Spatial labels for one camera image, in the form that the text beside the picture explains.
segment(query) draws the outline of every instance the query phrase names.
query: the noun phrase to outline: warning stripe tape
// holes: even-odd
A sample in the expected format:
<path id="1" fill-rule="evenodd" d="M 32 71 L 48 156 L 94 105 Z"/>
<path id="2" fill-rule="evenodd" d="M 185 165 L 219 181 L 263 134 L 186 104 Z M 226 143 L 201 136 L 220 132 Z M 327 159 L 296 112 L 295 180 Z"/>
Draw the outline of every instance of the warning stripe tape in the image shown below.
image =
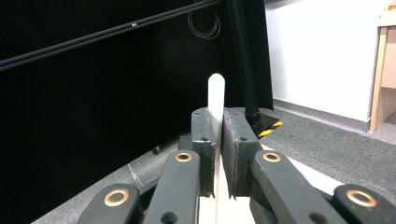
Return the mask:
<path id="1" fill-rule="evenodd" d="M 277 123 L 273 124 L 271 127 L 269 127 L 267 130 L 263 131 L 262 133 L 259 134 L 259 137 L 264 137 L 265 135 L 270 134 L 271 132 L 273 132 L 277 127 L 279 127 L 280 125 L 282 125 L 283 122 L 282 121 L 278 121 Z"/>

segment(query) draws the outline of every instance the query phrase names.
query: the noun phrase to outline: gray carpet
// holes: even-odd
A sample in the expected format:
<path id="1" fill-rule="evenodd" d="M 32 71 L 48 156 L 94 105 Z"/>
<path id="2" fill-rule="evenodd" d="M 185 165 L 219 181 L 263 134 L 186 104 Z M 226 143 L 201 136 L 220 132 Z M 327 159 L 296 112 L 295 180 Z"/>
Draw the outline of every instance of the gray carpet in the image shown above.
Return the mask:
<path id="1" fill-rule="evenodd" d="M 262 144 L 396 204 L 396 146 L 281 110 L 263 112 L 284 124 L 262 138 Z"/>

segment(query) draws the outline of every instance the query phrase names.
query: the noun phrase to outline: wooden cabinet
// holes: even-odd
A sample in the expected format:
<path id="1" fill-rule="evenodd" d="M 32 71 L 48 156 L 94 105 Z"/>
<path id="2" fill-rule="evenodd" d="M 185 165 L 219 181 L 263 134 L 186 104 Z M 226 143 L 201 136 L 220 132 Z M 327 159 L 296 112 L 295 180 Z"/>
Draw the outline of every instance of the wooden cabinet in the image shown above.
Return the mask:
<path id="1" fill-rule="evenodd" d="M 380 20 L 370 130 L 375 131 L 396 111 L 396 11 Z"/>

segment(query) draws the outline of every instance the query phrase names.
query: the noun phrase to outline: black backdrop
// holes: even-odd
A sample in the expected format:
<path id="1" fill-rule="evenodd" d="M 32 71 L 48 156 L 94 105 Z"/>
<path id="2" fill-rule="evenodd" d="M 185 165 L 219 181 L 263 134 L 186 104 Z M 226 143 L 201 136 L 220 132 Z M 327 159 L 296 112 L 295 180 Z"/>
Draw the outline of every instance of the black backdrop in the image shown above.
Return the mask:
<path id="1" fill-rule="evenodd" d="M 260 107 L 272 109 L 262 1 L 247 1 Z M 0 1 L 0 61 L 193 1 Z M 187 15 L 0 73 L 0 222 L 31 222 L 125 163 L 190 129 L 207 78 L 226 79 L 226 106 L 243 106 L 225 2 L 213 40 Z M 213 24 L 197 12 L 197 27 Z"/>

